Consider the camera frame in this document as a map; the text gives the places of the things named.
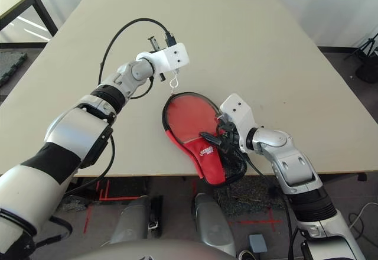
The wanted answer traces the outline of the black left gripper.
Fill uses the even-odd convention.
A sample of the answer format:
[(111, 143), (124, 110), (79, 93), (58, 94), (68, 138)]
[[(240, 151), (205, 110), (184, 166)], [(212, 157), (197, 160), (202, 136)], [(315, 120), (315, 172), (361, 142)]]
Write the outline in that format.
[(162, 48), (161, 48), (160, 44), (158, 43), (155, 36), (149, 37), (148, 41), (150, 42), (150, 44), (152, 46), (152, 52), (157, 52), (157, 51), (162, 50)]

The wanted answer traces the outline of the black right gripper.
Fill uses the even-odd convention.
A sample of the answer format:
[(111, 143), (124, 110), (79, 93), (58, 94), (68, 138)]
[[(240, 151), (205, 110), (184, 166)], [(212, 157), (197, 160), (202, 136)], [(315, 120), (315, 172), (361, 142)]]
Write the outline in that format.
[(219, 114), (217, 124), (220, 126), (221, 139), (208, 132), (200, 132), (200, 136), (212, 145), (221, 145), (220, 148), (225, 153), (239, 149), (239, 134), (229, 115)]

